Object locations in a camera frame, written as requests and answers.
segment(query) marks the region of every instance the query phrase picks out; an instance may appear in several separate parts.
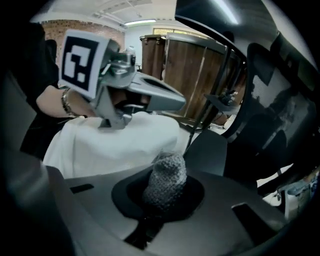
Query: white cloth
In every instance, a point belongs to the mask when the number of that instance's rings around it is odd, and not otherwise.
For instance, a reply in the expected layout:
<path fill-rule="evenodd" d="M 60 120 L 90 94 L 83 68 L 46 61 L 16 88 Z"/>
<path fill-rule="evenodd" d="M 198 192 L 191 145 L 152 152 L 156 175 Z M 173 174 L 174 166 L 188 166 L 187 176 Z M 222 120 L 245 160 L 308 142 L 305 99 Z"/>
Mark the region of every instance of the white cloth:
<path fill-rule="evenodd" d="M 151 163 L 161 150 L 172 151 L 179 124 L 171 117 L 138 112 L 123 130 L 98 129 L 101 119 L 67 122 L 50 143 L 46 166 L 65 179 L 109 174 Z"/>

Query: black sleeve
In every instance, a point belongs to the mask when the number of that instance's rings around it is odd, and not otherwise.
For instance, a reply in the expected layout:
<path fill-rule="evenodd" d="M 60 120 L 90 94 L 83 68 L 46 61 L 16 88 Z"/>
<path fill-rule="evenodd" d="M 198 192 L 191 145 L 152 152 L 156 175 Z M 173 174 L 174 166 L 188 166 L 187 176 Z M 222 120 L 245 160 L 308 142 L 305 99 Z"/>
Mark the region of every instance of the black sleeve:
<path fill-rule="evenodd" d="M 18 45 L 11 55 L 9 67 L 28 103 L 40 112 L 36 99 L 48 86 L 58 87 L 58 67 L 47 48 L 45 31 L 40 24 L 27 24 Z"/>

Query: person's arm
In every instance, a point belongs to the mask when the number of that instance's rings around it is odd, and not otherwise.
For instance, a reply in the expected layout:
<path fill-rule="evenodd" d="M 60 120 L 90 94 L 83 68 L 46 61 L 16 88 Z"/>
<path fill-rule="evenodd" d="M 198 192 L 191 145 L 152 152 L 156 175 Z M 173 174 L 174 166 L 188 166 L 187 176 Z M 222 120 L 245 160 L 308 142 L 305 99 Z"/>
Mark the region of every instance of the person's arm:
<path fill-rule="evenodd" d="M 41 112 L 54 118 L 67 118 L 68 114 L 65 112 L 61 101 L 64 91 L 49 85 L 36 99 L 36 104 Z M 76 91 L 68 91 L 67 101 L 75 114 L 88 117 L 95 116 L 90 105 Z"/>

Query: person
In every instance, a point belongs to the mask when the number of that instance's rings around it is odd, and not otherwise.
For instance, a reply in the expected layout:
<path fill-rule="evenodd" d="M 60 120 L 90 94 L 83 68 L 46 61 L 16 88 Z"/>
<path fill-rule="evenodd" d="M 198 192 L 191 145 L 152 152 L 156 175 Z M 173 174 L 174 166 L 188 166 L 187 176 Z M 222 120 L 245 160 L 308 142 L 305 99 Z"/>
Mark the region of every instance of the person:
<path fill-rule="evenodd" d="M 12 53 L 8 65 L 37 115 L 20 150 L 43 160 L 52 138 L 70 120 L 70 116 L 94 117 L 95 113 L 79 93 L 59 89 L 56 49 L 52 40 L 46 42 L 42 25 L 29 22 L 21 33 L 22 43 Z M 64 94 L 69 111 L 65 111 L 63 106 Z M 112 90 L 110 97 L 113 105 L 126 100 L 126 94 L 121 90 Z"/>

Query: brick wall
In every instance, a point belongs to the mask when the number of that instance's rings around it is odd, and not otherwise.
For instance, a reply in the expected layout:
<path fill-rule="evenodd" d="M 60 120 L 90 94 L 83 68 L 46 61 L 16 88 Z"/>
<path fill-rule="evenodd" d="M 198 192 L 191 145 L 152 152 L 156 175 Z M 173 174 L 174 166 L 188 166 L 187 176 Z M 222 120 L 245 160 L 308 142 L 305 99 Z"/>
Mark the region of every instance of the brick wall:
<path fill-rule="evenodd" d="M 112 38 L 121 46 L 121 50 L 125 49 L 125 33 L 114 28 L 103 26 L 92 22 L 83 22 L 78 20 L 50 20 L 41 23 L 45 31 L 45 39 L 54 39 L 57 43 L 56 63 L 60 63 L 60 51 L 65 37 L 66 30 L 82 30 L 89 31 L 106 38 Z"/>

